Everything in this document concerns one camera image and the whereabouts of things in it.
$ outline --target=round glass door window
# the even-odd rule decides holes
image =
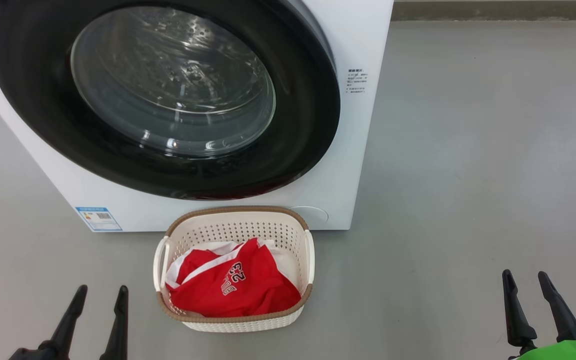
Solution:
[[[126,7],[96,18],[73,44],[70,66],[103,121],[170,156],[242,149],[275,112],[257,55],[214,22],[176,9]]]

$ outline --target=laundry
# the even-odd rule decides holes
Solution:
[[[172,303],[204,317],[246,317],[288,310],[301,300],[294,257],[274,240],[197,244],[166,272]]]

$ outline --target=wall baseboard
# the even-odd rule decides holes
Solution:
[[[576,0],[395,1],[391,21],[573,21]]]

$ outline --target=blue and white sticker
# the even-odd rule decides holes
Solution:
[[[105,207],[75,207],[92,231],[122,231]]]

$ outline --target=washing machine door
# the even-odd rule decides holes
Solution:
[[[285,0],[0,0],[0,88],[46,143],[138,191],[237,199],[322,158],[339,85]]]

